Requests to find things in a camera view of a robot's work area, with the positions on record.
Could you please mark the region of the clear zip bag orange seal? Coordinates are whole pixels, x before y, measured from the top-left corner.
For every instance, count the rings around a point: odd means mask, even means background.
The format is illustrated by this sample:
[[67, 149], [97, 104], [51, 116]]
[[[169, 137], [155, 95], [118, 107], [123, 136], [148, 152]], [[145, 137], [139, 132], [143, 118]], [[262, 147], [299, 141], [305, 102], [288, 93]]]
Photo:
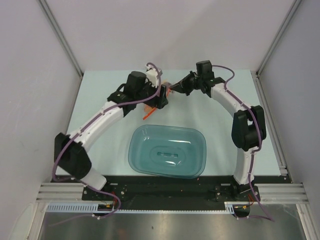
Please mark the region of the clear zip bag orange seal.
[[[162, 85], [166, 86], [166, 97], [165, 97], [165, 100], [168, 101], [168, 96], [171, 93], [170, 86], [172, 84], [166, 79]], [[150, 106], [150, 105], [144, 104], [144, 108], [143, 109], [144, 109], [145, 116], [142, 119], [146, 120], [151, 114], [153, 114], [158, 109], [158, 107], [160, 106], [160, 103], [162, 101], [163, 101], [163, 99], [158, 97], [156, 99], [156, 101], [153, 102], [154, 105]]]

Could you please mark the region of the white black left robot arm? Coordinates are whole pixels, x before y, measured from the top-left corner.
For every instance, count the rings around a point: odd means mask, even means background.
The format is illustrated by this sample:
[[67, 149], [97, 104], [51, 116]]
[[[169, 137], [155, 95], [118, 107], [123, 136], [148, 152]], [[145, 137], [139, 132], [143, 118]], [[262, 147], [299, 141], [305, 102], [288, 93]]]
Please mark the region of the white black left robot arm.
[[55, 174], [60, 167], [71, 177], [93, 188], [100, 200], [110, 196], [107, 179], [94, 169], [88, 151], [100, 136], [113, 124], [142, 103], [151, 108], [162, 109], [168, 104], [168, 87], [162, 83], [162, 70], [147, 67], [146, 72], [132, 71], [125, 83], [110, 94], [103, 107], [84, 125], [71, 133], [59, 133], [54, 139]]

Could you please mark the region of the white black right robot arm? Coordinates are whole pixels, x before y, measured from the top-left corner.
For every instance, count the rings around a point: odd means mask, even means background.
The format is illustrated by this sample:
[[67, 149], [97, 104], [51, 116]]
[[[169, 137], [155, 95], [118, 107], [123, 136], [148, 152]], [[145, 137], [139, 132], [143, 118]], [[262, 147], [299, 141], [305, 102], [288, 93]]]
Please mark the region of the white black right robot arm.
[[262, 148], [267, 128], [263, 107], [248, 106], [228, 89], [228, 83], [234, 77], [232, 69], [203, 60], [196, 63], [195, 72], [190, 71], [170, 89], [187, 96], [194, 90], [200, 90], [220, 103], [233, 117], [231, 138], [237, 147], [237, 160], [230, 194], [235, 200], [242, 201], [249, 190], [253, 190], [255, 154]]

